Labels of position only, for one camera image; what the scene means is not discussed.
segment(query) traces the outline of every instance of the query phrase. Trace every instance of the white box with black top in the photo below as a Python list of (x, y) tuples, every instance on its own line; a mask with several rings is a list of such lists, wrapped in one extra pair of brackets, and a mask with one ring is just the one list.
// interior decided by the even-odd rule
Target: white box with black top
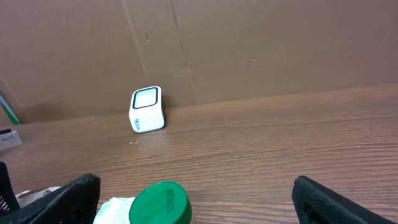
[(165, 125), (166, 109), (159, 86), (135, 91), (131, 97), (130, 122), (137, 133), (155, 131)]

